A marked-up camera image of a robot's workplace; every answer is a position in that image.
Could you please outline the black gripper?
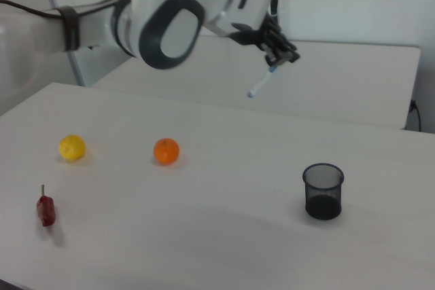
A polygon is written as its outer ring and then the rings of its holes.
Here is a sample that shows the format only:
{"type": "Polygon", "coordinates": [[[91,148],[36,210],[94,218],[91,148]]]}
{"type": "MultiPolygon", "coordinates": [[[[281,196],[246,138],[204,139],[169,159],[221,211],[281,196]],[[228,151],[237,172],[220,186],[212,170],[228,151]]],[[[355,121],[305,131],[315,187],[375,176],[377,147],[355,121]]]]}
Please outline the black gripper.
{"type": "Polygon", "coordinates": [[[242,46],[255,45],[262,49],[267,46],[265,59],[268,66],[276,66],[286,62],[293,63],[300,58],[295,45],[290,43],[281,32],[281,27],[270,15],[265,15],[259,29],[251,29],[246,24],[234,23],[237,32],[230,34],[230,38],[242,46]]]}

